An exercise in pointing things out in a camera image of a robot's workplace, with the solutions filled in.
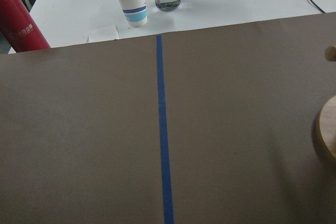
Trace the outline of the paper cup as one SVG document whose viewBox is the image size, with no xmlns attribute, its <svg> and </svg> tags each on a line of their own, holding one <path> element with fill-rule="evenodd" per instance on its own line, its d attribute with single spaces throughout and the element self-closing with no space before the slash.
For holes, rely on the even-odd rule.
<svg viewBox="0 0 336 224">
<path fill-rule="evenodd" d="M 145 0 L 118 0 L 122 12 L 131 27 L 141 27 L 148 21 Z"/>
</svg>

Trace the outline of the wooden cup storage rack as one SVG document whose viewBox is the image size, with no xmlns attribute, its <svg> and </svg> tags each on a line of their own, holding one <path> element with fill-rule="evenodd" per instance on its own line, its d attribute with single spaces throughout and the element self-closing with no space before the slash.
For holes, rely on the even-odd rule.
<svg viewBox="0 0 336 224">
<path fill-rule="evenodd" d="M 335 95 L 323 105 L 316 121 L 316 128 L 325 155 L 335 167 Z"/>
</svg>

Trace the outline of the red thermos bottle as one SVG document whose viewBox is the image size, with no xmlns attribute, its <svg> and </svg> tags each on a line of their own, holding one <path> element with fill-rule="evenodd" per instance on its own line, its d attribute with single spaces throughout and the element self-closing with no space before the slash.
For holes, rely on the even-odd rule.
<svg viewBox="0 0 336 224">
<path fill-rule="evenodd" d="M 50 47 L 21 0 L 1 0 L 1 33 L 15 52 Z"/>
</svg>

